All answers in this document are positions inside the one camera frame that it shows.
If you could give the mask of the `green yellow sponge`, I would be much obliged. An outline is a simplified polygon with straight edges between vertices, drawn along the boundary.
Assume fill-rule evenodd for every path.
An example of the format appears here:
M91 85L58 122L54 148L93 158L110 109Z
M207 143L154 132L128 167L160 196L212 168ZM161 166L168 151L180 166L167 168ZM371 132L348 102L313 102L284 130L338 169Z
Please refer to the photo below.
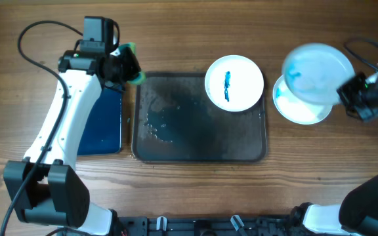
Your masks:
M140 85L146 80L136 56L136 44L126 43L119 47L121 61L121 80L124 83Z

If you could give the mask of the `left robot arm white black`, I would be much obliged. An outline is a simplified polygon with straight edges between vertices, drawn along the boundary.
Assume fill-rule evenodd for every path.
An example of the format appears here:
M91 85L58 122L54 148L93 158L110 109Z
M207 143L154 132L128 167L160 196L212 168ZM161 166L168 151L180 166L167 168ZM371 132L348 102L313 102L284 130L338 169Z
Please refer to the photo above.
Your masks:
M3 171L11 204L1 224L4 235L14 212L21 222L56 226L82 235L123 235L117 212L91 202L75 172L81 137L104 89L142 83L146 76L134 43L111 54L66 51L59 64L57 91L34 143L21 161Z

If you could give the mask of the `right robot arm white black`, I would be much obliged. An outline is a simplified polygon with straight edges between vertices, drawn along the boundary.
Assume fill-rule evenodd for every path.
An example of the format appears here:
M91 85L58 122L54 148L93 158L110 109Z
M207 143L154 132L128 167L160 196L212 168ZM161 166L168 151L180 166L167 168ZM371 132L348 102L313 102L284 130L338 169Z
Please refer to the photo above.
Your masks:
M359 73L338 89L350 117L378 116L378 68L373 82ZM303 203L291 211L289 232L298 235L378 235L378 175L353 189L339 205Z

